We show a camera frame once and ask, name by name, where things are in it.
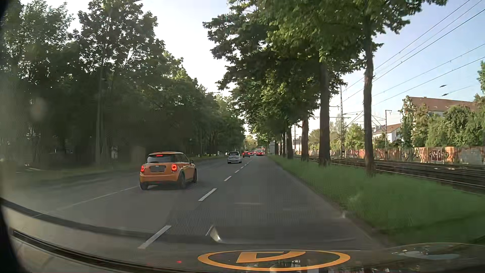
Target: grass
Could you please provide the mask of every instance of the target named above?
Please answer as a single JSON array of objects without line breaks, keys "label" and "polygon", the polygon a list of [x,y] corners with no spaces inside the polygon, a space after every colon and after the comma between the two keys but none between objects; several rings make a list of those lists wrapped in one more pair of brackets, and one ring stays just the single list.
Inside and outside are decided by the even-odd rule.
[{"label": "grass", "polygon": [[485,196],[404,175],[271,156],[315,192],[387,234],[397,244],[474,242],[485,235]]}]

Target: fence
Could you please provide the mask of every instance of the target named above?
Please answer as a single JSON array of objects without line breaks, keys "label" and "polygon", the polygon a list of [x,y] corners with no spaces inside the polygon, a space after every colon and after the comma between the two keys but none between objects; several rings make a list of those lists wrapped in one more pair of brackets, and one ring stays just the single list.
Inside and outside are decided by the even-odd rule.
[{"label": "fence", "polygon": [[[340,156],[340,151],[332,151],[332,156]],[[365,150],[347,150],[346,158],[364,158]],[[440,164],[485,165],[485,147],[419,147],[374,149],[374,158],[392,161],[407,161]]]}]

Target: railway track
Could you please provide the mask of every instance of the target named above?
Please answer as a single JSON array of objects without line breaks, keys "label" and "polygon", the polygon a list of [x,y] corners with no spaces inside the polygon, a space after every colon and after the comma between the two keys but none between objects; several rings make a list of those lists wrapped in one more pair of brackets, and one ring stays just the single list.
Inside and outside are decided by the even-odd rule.
[{"label": "railway track", "polygon": [[[318,162],[318,158],[314,156],[311,156],[309,160]],[[332,158],[331,164],[358,168],[365,167],[363,159],[354,158]],[[375,160],[375,167],[377,172],[427,178],[454,186],[461,186],[458,189],[465,191],[485,193],[485,168],[482,166]]]}]

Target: tree canopy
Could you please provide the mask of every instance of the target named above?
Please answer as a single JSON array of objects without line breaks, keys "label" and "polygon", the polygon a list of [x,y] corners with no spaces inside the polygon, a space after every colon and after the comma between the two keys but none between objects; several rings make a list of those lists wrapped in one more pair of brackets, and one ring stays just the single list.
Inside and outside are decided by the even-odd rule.
[{"label": "tree canopy", "polygon": [[102,163],[129,161],[134,146],[188,154],[243,146],[232,99],[206,94],[142,6],[92,0],[77,14],[81,28],[69,31],[66,4],[10,4],[1,23],[1,154],[61,167],[67,158],[91,164],[96,154]]}]

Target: rear window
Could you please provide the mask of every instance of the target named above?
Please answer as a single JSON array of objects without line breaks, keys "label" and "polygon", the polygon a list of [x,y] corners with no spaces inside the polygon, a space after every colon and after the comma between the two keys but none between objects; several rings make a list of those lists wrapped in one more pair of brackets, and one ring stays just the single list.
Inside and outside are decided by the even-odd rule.
[{"label": "rear window", "polygon": [[169,163],[175,162],[173,154],[151,154],[146,160],[147,163]]}]

